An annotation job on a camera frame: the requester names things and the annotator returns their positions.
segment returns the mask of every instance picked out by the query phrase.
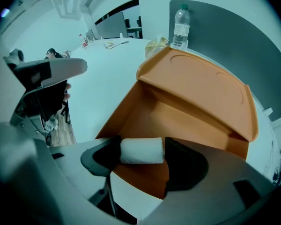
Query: white table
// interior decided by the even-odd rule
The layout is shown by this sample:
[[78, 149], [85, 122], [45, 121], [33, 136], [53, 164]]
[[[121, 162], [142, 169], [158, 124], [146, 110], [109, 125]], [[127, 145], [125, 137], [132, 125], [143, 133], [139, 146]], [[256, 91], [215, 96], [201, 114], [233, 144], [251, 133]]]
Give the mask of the white table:
[[[73, 58], [82, 58], [88, 63], [86, 73], [69, 80], [72, 84], [69, 111], [78, 143], [96, 137], [132, 87], [136, 81], [136, 70], [145, 61], [144, 48], [149, 42], [124, 38], [123, 41], [129, 41], [128, 44], [107, 50], [103, 45], [106, 41], [98, 40], [87, 48], [77, 48], [72, 52]], [[279, 147], [268, 117], [263, 114], [256, 100], [254, 103], [259, 135], [250, 143], [246, 161], [271, 180], [275, 169], [279, 171], [281, 166]], [[131, 186], [114, 173], [111, 173], [111, 186], [115, 202], [139, 220], [146, 218], [162, 202]]]

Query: person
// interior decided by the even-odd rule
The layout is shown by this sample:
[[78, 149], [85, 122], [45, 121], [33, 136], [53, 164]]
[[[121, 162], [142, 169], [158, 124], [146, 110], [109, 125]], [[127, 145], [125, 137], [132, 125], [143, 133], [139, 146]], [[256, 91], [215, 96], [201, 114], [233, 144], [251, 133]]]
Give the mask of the person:
[[[48, 51], [47, 51], [47, 59], [54, 59], [54, 58], [70, 58], [70, 54], [69, 54], [69, 51], [65, 51], [66, 55], [61, 55], [59, 54], [58, 52], [55, 51], [54, 48], [50, 48]], [[64, 93], [64, 100], [68, 100], [71, 95], [67, 93], [67, 90], [69, 90], [70, 88], [72, 87], [71, 84], [69, 83], [66, 83], [66, 88], [65, 88], [65, 93]]]
[[69, 57], [70, 57], [69, 51], [65, 51], [65, 53], [66, 53], [66, 55], [61, 55], [61, 54], [59, 54], [58, 52], [56, 52], [54, 48], [50, 48], [50, 49], [47, 51], [47, 58], [48, 58], [48, 59], [54, 59], [54, 58], [69, 58]]

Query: chair leg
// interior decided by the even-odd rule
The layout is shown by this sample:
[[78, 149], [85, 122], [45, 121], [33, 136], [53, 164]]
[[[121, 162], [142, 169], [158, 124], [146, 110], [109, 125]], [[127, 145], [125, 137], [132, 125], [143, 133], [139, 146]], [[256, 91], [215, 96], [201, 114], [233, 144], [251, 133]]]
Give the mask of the chair leg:
[[64, 109], [61, 111], [60, 115], [64, 116], [66, 111], [67, 111], [67, 106], [64, 107]]
[[67, 121], [68, 115], [69, 115], [69, 106], [67, 105], [67, 110], [66, 110], [66, 123], [67, 123], [67, 124], [70, 124], [70, 121], [69, 121], [69, 122]]

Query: chair backrest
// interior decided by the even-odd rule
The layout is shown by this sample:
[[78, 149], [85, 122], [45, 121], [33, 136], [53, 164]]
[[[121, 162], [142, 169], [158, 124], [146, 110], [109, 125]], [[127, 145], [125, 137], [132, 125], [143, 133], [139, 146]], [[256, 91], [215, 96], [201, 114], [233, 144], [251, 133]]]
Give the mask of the chair backrest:
[[271, 121], [281, 117], [281, 52], [255, 25], [221, 7], [192, 0], [170, 1], [169, 41], [175, 14], [187, 4], [191, 15], [188, 48], [232, 72], [248, 84], [261, 105], [271, 107]]
[[128, 37], [123, 12], [116, 13], [96, 25], [97, 31], [103, 38], [119, 38], [120, 33]]

